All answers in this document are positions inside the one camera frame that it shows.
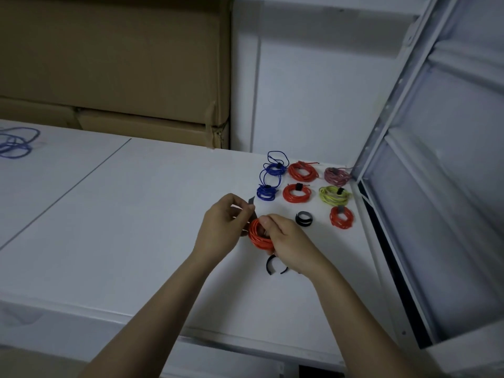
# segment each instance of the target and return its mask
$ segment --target yellow coiled cable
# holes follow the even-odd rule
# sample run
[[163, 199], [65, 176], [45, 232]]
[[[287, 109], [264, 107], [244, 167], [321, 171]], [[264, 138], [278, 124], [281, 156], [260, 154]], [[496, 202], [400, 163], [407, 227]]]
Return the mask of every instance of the yellow coiled cable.
[[341, 195], [338, 195], [339, 187], [335, 187], [333, 185], [329, 185], [327, 187], [321, 187], [318, 190], [318, 196], [320, 200], [324, 203], [329, 204], [330, 206], [345, 206], [348, 204], [348, 200], [352, 196], [350, 192], [342, 188]]

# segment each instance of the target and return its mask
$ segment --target string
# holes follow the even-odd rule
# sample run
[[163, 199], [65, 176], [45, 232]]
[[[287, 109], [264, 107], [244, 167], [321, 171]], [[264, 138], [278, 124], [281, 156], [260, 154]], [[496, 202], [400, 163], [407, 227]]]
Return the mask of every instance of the string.
[[[21, 135], [15, 135], [10, 132], [15, 130], [31, 130], [35, 134], [32, 138], [26, 139]], [[40, 130], [32, 127], [11, 127], [0, 129], [0, 157], [7, 159], [19, 159], [27, 156], [32, 152], [33, 147], [30, 145], [40, 135]]]
[[266, 184], [266, 175], [268, 175], [268, 171], [266, 170], [266, 168], [263, 168], [261, 173], [259, 174], [259, 181], [261, 183], [259, 184], [256, 195], [261, 200], [272, 202], [275, 200], [277, 188], [282, 183], [282, 177], [278, 176], [278, 184], [276, 186], [271, 186], [269, 184]]
[[[293, 177], [294, 180], [297, 181], [304, 181], [304, 182], [310, 182], [314, 181], [315, 179], [318, 178], [318, 172], [315, 170], [315, 168], [312, 166], [312, 164], [318, 164], [318, 162], [312, 162], [312, 163], [305, 163], [305, 162], [296, 162], [292, 163], [289, 167], [289, 174], [290, 176]], [[305, 170], [308, 172], [307, 175], [301, 174], [299, 171], [300, 170]]]
[[312, 190], [310, 190], [306, 185], [303, 185], [301, 189], [301, 191], [305, 193], [304, 195], [293, 195], [292, 191], [294, 190], [296, 190], [296, 184], [289, 184], [283, 190], [282, 195], [284, 199], [289, 203], [305, 203], [310, 199], [310, 196], [312, 195]]
[[337, 187], [343, 187], [352, 178], [347, 170], [350, 171], [351, 168], [326, 168], [324, 171], [324, 179], [327, 183], [331, 183]]
[[345, 206], [352, 194], [344, 188], [330, 185], [327, 187], [321, 187], [318, 190], [318, 196], [320, 197], [320, 200], [330, 206]]
[[252, 244], [255, 245], [256, 248], [262, 250], [275, 251], [273, 241], [258, 234], [259, 228], [262, 228], [261, 223], [259, 223], [259, 219], [253, 220], [249, 225], [249, 239], [252, 241]]
[[[271, 155], [274, 153], [282, 154], [287, 160], [287, 165], [285, 164], [283, 159], [274, 158]], [[285, 172], [287, 172], [287, 167], [289, 166], [289, 164], [290, 164], [289, 158], [287, 158], [287, 155], [283, 151], [270, 151], [270, 152], [268, 152], [268, 163], [263, 164], [262, 167], [270, 175], [281, 176], [281, 175], [285, 174]]]
[[352, 226], [354, 218], [355, 218], [354, 215], [352, 214], [352, 211], [350, 211], [348, 208], [344, 207], [343, 215], [346, 216], [346, 220], [343, 220], [339, 216], [338, 207], [333, 207], [331, 209], [331, 214], [329, 215], [329, 218], [331, 219], [331, 224], [334, 225], [335, 227], [341, 228], [341, 229], [350, 228]]

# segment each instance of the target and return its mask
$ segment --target hand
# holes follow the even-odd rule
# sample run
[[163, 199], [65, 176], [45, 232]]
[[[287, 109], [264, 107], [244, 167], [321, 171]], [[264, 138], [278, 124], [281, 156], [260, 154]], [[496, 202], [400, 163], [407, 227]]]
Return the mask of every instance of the hand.
[[221, 198], [205, 213], [192, 255], [196, 260], [217, 266], [233, 250], [240, 236], [247, 235], [254, 210], [252, 204], [232, 193]]
[[306, 277], [329, 261], [293, 221], [280, 215], [261, 216], [259, 222], [275, 246], [275, 254], [289, 268]]

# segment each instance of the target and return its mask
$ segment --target brown cardboard box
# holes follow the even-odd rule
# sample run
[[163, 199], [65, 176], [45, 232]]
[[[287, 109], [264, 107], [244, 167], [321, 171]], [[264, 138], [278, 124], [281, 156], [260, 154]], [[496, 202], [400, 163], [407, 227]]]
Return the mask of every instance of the brown cardboard box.
[[198, 123], [96, 110], [79, 111], [77, 119], [88, 131], [229, 149], [229, 125], [208, 127], [211, 131], [207, 132], [206, 126]]
[[0, 96], [211, 125], [230, 0], [0, 0]]
[[75, 109], [72, 107], [21, 101], [19, 99], [0, 98], [0, 119], [80, 128], [75, 117]]

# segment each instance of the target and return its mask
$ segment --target forearm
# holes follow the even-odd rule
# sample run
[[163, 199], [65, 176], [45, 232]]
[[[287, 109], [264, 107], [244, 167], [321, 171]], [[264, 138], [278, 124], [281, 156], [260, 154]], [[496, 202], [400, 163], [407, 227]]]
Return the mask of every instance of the forearm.
[[190, 256], [79, 377], [159, 377], [212, 269]]
[[309, 277], [348, 370], [355, 378], [419, 378], [357, 294], [330, 263]]

